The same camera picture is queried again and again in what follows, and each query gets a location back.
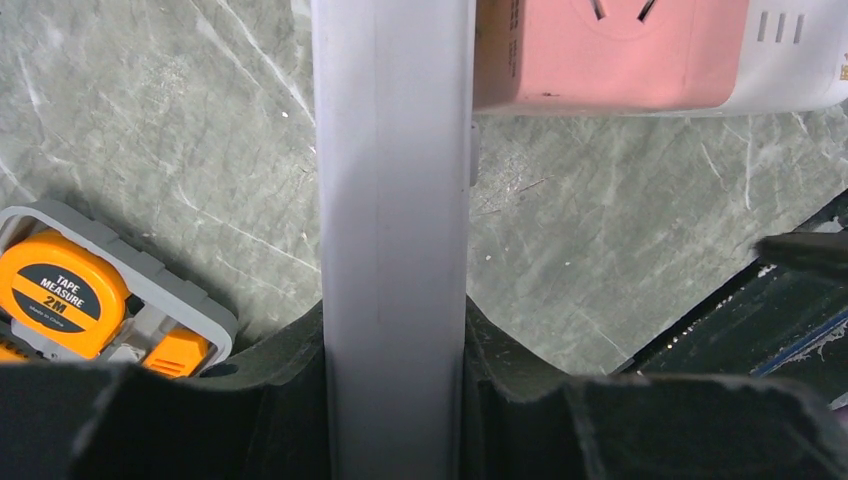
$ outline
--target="slot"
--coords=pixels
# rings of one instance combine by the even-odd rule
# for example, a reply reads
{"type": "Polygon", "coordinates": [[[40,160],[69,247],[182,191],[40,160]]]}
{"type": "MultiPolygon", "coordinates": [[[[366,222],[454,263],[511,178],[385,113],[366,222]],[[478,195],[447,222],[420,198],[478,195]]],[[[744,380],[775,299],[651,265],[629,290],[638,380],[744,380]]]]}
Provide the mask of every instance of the slot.
{"type": "Polygon", "coordinates": [[[768,12],[763,12],[760,15],[760,31],[757,34],[757,41],[762,42],[766,39],[766,26],[768,25],[768,12]]]}
{"type": "Polygon", "coordinates": [[[598,18],[598,21],[602,20],[607,16],[604,11],[604,6],[601,5],[601,0],[590,0],[592,2],[592,9],[595,11],[595,16],[598,18]]]}
{"type": "Polygon", "coordinates": [[[648,14],[651,13],[651,10],[654,9],[654,5],[657,3],[657,0],[648,0],[645,2],[645,6],[642,7],[642,11],[639,12],[639,16],[636,17],[640,22],[645,23],[645,19],[648,18],[648,14]]]}
{"type": "Polygon", "coordinates": [[[795,45],[801,43],[802,31],[804,31],[804,15],[798,15],[798,22],[795,24],[795,40],[793,41],[795,45]]]}
{"type": "Polygon", "coordinates": [[[777,35],[774,37],[774,41],[780,43],[783,41],[783,27],[786,26],[786,14],[781,13],[779,17],[777,17],[777,35]]]}

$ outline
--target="white pole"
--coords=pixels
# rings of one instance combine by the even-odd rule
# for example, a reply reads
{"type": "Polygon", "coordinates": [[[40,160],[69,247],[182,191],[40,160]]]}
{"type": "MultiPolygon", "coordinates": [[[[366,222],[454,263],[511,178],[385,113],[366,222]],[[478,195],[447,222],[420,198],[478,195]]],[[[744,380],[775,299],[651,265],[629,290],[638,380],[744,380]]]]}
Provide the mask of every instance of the white pole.
{"type": "Polygon", "coordinates": [[[334,477],[452,478],[474,0],[312,0],[334,477]]]}

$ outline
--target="tool kit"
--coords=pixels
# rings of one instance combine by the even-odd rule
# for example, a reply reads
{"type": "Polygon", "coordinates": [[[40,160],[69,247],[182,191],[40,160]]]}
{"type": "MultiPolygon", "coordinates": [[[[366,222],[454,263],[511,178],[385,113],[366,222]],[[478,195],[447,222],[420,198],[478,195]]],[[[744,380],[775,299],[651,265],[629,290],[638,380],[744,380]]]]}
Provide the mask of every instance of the tool kit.
{"type": "Polygon", "coordinates": [[[169,378],[230,355],[235,316],[52,200],[0,212],[0,362],[133,362],[169,378]]]}

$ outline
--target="marble surface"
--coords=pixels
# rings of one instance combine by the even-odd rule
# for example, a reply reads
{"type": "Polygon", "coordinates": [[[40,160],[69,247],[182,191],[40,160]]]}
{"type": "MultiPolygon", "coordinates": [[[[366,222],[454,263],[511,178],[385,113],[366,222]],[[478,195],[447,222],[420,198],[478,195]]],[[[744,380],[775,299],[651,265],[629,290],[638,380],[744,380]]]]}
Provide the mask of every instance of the marble surface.
{"type": "MultiPolygon", "coordinates": [[[[0,0],[0,41],[3,206],[108,223],[243,343],[320,298],[308,0],[0,0]]],[[[848,176],[840,107],[480,124],[469,292],[573,373],[613,370],[848,176]]]]}

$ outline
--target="pink and white device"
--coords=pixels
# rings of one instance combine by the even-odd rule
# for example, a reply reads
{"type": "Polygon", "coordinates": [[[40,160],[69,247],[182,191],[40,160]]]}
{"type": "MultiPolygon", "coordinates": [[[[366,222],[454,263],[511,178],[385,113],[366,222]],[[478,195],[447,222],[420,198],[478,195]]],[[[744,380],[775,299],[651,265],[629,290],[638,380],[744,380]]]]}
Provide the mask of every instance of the pink and white device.
{"type": "Polygon", "coordinates": [[[474,108],[721,116],[848,98],[848,0],[479,0],[474,108]]]}

